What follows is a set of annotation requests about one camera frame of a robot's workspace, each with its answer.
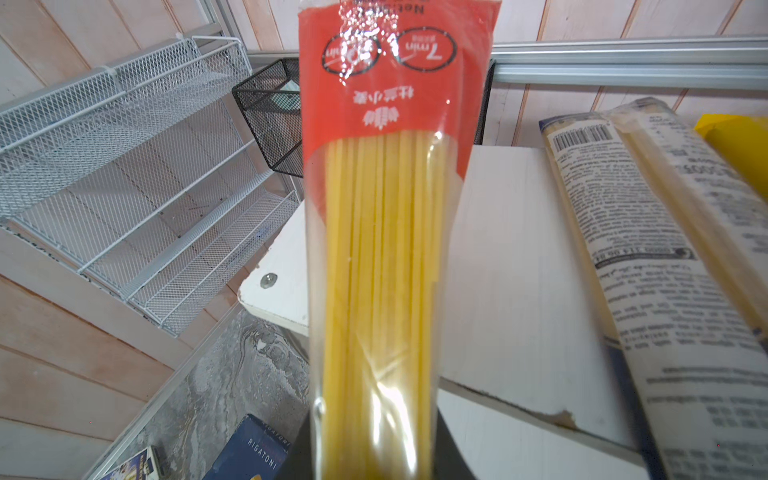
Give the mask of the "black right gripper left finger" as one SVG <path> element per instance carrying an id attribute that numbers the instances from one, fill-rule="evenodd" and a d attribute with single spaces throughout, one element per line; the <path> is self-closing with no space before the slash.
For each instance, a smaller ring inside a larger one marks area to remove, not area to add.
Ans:
<path id="1" fill-rule="evenodd" d="M 313 480 L 312 420 L 307 414 L 275 480 Z"/>

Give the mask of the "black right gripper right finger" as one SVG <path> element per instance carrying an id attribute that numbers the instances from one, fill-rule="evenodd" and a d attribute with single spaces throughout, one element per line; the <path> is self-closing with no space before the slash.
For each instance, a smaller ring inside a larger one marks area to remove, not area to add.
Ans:
<path id="1" fill-rule="evenodd" d="M 436 480 L 475 480 L 440 410 L 437 410 L 433 478 Z"/>

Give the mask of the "clear blue spaghetti bag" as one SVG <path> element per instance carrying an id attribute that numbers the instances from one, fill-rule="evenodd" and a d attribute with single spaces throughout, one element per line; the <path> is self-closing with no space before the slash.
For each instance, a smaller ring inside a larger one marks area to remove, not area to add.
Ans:
<path id="1" fill-rule="evenodd" d="M 539 129 L 655 479 L 767 475 L 767 206 L 664 102 Z"/>

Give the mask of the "red spaghetti bag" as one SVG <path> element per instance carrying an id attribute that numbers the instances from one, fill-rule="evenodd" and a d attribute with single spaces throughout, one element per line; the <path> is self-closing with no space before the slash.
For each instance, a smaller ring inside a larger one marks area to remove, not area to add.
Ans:
<path id="1" fill-rule="evenodd" d="M 497 1 L 304 1 L 312 467 L 430 479 L 451 229 Z"/>

